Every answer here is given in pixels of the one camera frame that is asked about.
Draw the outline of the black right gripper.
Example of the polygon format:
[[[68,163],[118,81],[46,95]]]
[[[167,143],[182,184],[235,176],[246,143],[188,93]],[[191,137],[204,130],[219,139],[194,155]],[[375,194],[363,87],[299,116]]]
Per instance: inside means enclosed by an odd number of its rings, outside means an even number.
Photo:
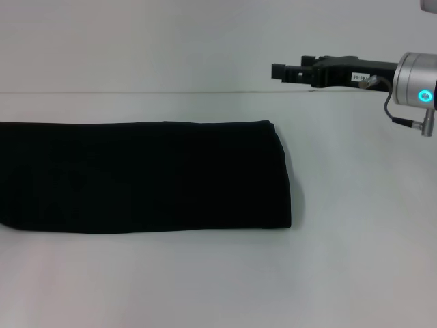
[[[354,56],[302,56],[301,66],[271,65],[271,78],[282,83],[311,83],[314,88],[351,87],[358,89],[361,77],[384,77],[393,82],[397,63],[369,61]]]

